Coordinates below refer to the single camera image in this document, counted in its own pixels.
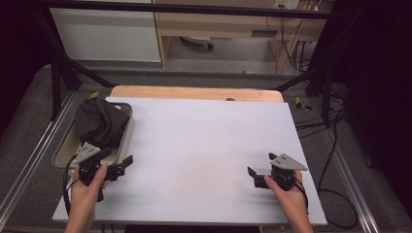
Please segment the light wooden desk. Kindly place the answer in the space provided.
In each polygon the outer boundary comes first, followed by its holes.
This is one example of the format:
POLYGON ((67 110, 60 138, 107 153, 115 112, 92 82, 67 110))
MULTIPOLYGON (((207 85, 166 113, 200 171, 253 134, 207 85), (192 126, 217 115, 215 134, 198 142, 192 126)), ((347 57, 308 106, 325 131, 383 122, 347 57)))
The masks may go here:
MULTIPOLYGON (((321 0, 299 0, 295 10, 315 11, 321 0)), ((286 10, 274 7, 275 0, 152 0, 155 4, 201 5, 286 10)), ((278 69, 286 70, 299 42, 317 42, 324 30, 323 19, 244 17, 201 14, 154 15, 159 39, 171 36, 251 38, 265 33, 278 69)))

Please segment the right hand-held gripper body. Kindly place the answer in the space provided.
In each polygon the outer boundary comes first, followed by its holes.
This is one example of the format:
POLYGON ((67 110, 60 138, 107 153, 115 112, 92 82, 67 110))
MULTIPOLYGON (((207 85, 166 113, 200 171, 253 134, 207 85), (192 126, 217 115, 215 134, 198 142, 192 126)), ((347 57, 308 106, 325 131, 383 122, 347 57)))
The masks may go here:
POLYGON ((289 191, 295 184, 294 171, 306 171, 307 167, 287 154, 280 154, 274 160, 270 160, 270 177, 285 191, 289 191))

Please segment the aluminium rail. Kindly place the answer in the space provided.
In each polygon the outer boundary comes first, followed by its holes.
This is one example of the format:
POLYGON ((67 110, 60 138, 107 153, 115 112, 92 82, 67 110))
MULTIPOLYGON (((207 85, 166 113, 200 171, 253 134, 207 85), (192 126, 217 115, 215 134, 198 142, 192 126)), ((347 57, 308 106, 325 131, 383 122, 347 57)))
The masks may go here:
POLYGON ((39 163, 49 148, 56 131, 61 125, 62 120, 67 115, 67 112, 72 105, 73 99, 77 92, 70 91, 63 99, 63 102, 59 105, 61 108, 60 113, 55 119, 51 120, 47 129, 40 138, 36 148, 31 152, 30 156, 26 160, 24 167, 19 172, 13 186, 0 203, 0 232, 5 227, 9 220, 13 210, 15 209, 23 191, 28 186, 34 172, 36 171, 39 163))
POLYGON ((357 211, 359 223, 364 233, 379 233, 379 227, 370 211, 365 198, 361 193, 361 188, 355 180, 345 156, 338 146, 338 133, 336 127, 327 128, 324 132, 326 141, 330 147, 330 153, 326 160, 326 166, 321 174, 321 180, 325 177, 327 166, 331 160, 334 161, 336 170, 345 186, 348 198, 351 200, 354 209, 357 211))

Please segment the person's right hand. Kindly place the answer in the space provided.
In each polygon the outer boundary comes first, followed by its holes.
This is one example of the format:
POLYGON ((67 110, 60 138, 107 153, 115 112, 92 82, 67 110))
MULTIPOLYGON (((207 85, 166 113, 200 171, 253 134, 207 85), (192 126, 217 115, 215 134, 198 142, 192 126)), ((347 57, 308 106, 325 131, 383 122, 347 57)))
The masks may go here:
POLYGON ((296 186, 285 191, 272 178, 265 176, 264 180, 279 200, 290 223, 309 220, 304 195, 296 186))

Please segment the chair base with caster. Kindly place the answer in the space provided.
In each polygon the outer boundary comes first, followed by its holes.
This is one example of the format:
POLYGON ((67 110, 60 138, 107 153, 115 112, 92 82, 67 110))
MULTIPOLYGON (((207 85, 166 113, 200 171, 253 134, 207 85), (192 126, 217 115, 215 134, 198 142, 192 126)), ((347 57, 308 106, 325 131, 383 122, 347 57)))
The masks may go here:
POLYGON ((214 45, 212 44, 212 40, 209 37, 182 36, 182 39, 189 43, 205 46, 208 50, 212 50, 214 48, 214 45))

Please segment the black metal stand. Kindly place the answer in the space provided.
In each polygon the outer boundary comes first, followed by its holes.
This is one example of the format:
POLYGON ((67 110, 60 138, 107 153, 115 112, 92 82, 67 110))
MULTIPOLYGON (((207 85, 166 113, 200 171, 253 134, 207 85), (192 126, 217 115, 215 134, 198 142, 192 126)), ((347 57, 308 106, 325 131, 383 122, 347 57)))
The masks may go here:
POLYGON ((79 90, 82 86, 77 72, 105 87, 116 86, 68 56, 54 24, 51 11, 47 7, 33 5, 31 13, 39 27, 43 48, 51 60, 52 120, 55 120, 62 111, 61 83, 65 83, 69 90, 79 90))
POLYGON ((319 58, 313 61, 308 68, 308 71, 304 74, 298 75, 296 78, 293 78, 291 81, 280 84, 277 87, 274 87, 275 91, 283 92, 294 85, 308 81, 309 84, 305 89, 305 93, 308 97, 313 97, 320 92, 323 94, 322 107, 321 107, 321 119, 323 123, 330 127, 329 120, 329 104, 330 97, 332 96, 332 69, 334 67, 334 56, 335 50, 328 49, 319 58))

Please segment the white board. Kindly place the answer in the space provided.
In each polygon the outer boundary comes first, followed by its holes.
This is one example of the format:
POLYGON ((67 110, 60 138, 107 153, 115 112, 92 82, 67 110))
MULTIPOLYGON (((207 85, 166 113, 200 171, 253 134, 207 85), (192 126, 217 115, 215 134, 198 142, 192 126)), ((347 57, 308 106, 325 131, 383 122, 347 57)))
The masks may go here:
POLYGON ((133 157, 107 184, 96 220, 119 224, 275 225, 280 203, 248 171, 270 153, 306 161, 285 103, 129 98, 133 157))

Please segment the dark cloth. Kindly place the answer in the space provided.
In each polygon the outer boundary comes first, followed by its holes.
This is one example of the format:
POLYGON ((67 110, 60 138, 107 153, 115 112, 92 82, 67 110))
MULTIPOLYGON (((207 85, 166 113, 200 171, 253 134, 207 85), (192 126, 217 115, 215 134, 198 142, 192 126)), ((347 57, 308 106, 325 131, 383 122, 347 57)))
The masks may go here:
POLYGON ((114 149, 120 145, 129 115, 104 99, 92 98, 78 106, 74 120, 82 141, 114 149))

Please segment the white power strip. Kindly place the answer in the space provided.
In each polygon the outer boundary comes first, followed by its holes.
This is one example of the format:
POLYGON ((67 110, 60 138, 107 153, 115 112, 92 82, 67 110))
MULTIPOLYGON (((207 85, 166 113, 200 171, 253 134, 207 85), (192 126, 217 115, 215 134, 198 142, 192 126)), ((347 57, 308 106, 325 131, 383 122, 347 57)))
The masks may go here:
POLYGON ((297 8, 299 0, 275 0, 274 7, 279 9, 294 10, 297 8))

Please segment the black curtain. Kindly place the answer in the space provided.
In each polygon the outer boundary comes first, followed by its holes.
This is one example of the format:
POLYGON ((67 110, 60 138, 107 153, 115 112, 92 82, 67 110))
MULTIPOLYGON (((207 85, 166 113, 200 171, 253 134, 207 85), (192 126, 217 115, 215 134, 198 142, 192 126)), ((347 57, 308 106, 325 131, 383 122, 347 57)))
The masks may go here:
POLYGON ((412 216, 412 0, 367 0, 338 73, 367 156, 412 216))
POLYGON ((0 0, 0 137, 34 75, 50 63, 30 0, 0 0))

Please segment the beige plastic bin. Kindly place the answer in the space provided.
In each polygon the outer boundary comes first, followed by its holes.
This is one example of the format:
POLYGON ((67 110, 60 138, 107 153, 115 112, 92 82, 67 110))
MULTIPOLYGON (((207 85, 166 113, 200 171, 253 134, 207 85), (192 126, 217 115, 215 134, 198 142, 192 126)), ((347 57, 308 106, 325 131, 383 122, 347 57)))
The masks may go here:
MULTIPOLYGON (((104 159, 109 165, 122 162, 128 157, 128 147, 131 141, 131 136, 134 129, 133 109, 127 103, 114 103, 115 107, 129 116, 129 121, 124 128, 120 145, 112 150, 112 153, 104 159)), ((75 130, 75 120, 72 119, 69 128, 66 130, 62 137, 57 151, 51 159, 51 163, 54 167, 64 169, 67 161, 80 150, 82 143, 75 130)))

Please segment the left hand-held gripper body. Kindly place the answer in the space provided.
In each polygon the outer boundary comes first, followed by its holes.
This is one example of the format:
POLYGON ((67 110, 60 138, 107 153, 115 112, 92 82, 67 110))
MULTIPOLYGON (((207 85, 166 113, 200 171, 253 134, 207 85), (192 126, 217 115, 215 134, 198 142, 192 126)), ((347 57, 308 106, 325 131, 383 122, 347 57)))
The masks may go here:
MULTIPOLYGON (((94 178, 101 162, 93 162, 92 157, 103 149, 89 143, 84 143, 78 152, 74 163, 79 165, 79 178, 83 184, 90 184, 94 178)), ((118 177, 125 174, 125 168, 120 167, 120 164, 111 164, 108 166, 105 181, 116 181, 118 177)))

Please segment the black horizontal bar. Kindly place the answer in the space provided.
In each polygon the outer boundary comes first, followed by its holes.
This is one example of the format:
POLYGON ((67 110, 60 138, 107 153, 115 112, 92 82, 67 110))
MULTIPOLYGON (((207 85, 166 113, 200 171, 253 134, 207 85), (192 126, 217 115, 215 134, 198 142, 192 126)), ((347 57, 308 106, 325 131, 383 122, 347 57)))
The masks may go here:
POLYGON ((201 14, 222 16, 246 16, 246 17, 288 17, 308 19, 329 19, 335 17, 331 12, 315 12, 302 10, 269 10, 257 8, 200 6, 200 5, 174 5, 174 4, 149 4, 149 3, 123 3, 101 2, 84 0, 38 0, 49 8, 99 10, 99 11, 123 11, 145 13, 170 13, 170 14, 201 14))

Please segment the white cabinet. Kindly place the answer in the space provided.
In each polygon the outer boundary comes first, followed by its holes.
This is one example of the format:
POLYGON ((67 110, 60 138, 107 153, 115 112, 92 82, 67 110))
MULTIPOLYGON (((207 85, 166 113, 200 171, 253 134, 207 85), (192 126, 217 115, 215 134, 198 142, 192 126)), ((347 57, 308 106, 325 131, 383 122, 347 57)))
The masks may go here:
POLYGON ((160 61, 153 13, 51 8, 51 14, 73 59, 160 61))

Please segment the person's left hand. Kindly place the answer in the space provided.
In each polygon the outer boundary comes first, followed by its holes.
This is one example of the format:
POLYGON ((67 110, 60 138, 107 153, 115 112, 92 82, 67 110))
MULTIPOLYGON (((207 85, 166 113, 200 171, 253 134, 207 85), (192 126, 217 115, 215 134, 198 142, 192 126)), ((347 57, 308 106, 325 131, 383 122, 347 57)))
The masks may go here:
POLYGON ((76 182, 71 187, 71 216, 89 216, 95 208, 99 190, 104 184, 107 165, 101 165, 90 184, 76 182))

